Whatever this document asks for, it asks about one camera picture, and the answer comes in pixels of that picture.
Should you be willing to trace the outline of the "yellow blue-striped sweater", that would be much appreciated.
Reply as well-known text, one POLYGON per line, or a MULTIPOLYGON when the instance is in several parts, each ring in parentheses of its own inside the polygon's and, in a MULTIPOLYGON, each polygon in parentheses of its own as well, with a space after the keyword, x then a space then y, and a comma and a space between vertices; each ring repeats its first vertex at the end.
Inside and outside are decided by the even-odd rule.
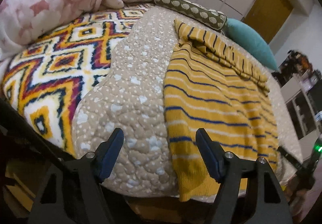
POLYGON ((218 192, 196 146, 200 128, 239 158, 278 163, 267 77, 216 33, 175 19, 179 41, 164 80, 165 120, 180 200, 218 192))

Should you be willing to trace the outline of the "beige dotted quilt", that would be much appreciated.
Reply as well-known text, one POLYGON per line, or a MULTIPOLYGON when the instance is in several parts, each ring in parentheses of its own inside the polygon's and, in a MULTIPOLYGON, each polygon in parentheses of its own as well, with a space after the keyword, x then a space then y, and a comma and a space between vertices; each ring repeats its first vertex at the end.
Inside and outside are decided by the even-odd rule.
MULTIPOLYGON (((115 128, 124 133, 124 144, 111 176, 103 185, 132 197, 179 197, 177 174, 172 165, 165 120, 164 80, 179 37, 178 19, 216 33, 245 55, 267 77, 268 98, 283 146, 298 160, 302 151, 281 88, 269 70, 240 45, 221 33, 182 14, 155 6, 138 20, 130 34, 112 51, 111 69, 78 104, 72 138, 78 158, 96 150, 115 128)), ((294 167, 278 154, 273 169, 282 185, 295 174, 294 167)))

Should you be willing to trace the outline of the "white shelf unit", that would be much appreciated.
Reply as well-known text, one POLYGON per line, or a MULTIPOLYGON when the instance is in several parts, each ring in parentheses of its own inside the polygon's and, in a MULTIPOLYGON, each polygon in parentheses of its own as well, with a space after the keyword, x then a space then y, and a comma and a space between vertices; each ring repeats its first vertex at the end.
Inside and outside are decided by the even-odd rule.
POLYGON ((305 54, 290 50, 279 71, 272 75, 281 87, 306 161, 321 135, 321 72, 313 68, 305 54))

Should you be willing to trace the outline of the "colourful geometric blanket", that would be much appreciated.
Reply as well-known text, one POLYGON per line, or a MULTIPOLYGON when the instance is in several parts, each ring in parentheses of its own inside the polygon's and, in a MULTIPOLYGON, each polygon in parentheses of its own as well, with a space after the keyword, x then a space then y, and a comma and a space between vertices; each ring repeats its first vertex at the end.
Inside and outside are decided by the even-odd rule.
POLYGON ((71 123, 81 99, 108 73, 111 52, 152 5, 86 13, 3 62, 5 100, 45 140, 74 155, 71 123))

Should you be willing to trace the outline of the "teal cushion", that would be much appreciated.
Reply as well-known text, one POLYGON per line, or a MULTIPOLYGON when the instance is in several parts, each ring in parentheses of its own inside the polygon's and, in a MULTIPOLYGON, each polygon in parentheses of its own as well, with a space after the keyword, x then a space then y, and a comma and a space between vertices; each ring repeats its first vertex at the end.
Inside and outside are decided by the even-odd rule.
POLYGON ((243 47, 263 66, 278 71, 270 46, 252 27, 239 20, 228 18, 224 32, 230 40, 243 47))

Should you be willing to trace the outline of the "olive patterned bolster pillow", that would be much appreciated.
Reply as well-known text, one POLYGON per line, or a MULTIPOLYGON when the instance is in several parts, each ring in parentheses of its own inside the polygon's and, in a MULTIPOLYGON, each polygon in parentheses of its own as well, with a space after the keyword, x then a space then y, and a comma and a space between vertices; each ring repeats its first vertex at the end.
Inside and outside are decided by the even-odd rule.
POLYGON ((154 0, 158 6, 179 12, 220 32, 228 18, 220 11, 208 9, 189 0, 154 0))

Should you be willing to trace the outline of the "brown wooden door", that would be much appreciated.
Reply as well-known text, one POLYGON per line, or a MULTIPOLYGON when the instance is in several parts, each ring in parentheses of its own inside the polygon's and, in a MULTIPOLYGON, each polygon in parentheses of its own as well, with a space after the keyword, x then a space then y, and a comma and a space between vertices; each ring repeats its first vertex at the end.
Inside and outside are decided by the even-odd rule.
POLYGON ((289 0, 255 0, 243 22, 270 43, 293 8, 289 0))

